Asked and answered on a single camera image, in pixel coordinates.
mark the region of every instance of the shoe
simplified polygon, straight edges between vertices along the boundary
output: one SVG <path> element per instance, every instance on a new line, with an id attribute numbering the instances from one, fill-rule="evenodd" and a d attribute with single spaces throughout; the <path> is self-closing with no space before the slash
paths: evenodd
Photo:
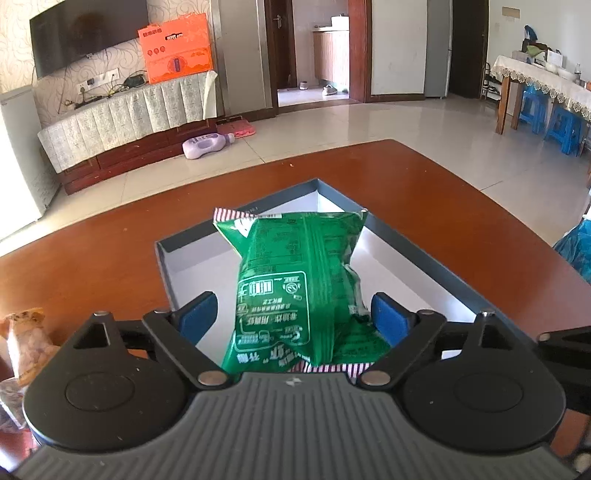
<path id="1" fill-rule="evenodd" d="M 337 92 L 338 90 L 335 87 L 333 87 L 332 85 L 327 85 L 322 90 L 322 96 L 334 95 Z"/>

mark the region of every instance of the orange box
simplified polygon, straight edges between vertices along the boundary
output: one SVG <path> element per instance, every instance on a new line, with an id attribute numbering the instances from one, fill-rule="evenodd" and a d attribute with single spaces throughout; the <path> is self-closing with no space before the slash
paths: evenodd
<path id="1" fill-rule="evenodd" d="M 138 34 L 150 83 L 213 69 L 206 14 L 148 25 Z"/>

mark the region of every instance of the blue plastic bag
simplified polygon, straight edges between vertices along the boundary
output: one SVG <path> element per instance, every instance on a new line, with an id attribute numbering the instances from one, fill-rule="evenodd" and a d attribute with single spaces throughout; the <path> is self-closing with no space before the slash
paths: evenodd
<path id="1" fill-rule="evenodd" d="M 591 284 L 591 220 L 581 220 L 556 242 L 554 250 Z"/>

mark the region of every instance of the green snack bag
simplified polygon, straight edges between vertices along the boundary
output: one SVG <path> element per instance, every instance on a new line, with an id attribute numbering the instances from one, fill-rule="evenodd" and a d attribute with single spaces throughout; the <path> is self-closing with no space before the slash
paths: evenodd
<path id="1" fill-rule="evenodd" d="M 369 363 L 388 351 L 349 265 L 366 218 L 216 209 L 214 225 L 242 258 L 224 370 L 282 372 L 300 357 L 314 366 Z"/>

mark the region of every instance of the lace tablecloth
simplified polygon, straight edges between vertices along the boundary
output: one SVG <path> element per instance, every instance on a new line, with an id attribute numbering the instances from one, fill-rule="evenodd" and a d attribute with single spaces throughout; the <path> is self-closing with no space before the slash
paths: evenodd
<path id="1" fill-rule="evenodd" d="M 591 121 L 591 92 L 576 83 L 570 82 L 554 73 L 548 72 L 519 60 L 499 56 L 491 69 L 491 73 L 499 80 L 511 77 L 527 85 L 533 85 L 537 90 L 556 98 L 567 108 L 580 112 Z"/>
<path id="2" fill-rule="evenodd" d="M 99 153 L 217 115 L 217 73 L 196 73 L 119 93 L 64 114 L 38 134 L 56 172 Z"/>

